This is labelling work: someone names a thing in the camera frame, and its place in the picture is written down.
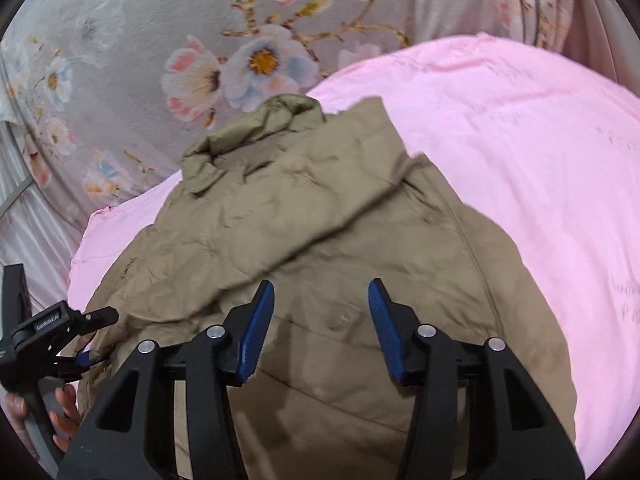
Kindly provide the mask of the person's left hand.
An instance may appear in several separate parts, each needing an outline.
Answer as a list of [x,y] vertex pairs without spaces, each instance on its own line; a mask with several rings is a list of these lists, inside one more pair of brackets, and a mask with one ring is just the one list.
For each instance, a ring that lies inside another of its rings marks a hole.
[[[81,416],[77,406],[76,389],[71,384],[55,389],[55,402],[60,406],[61,413],[50,411],[49,417],[55,428],[53,442],[63,453],[68,451],[73,438],[76,436],[81,424]],[[17,437],[25,445],[27,451],[35,460],[39,460],[37,451],[25,428],[25,419],[28,408],[24,399],[13,393],[7,393],[2,403],[3,411],[15,431]]]

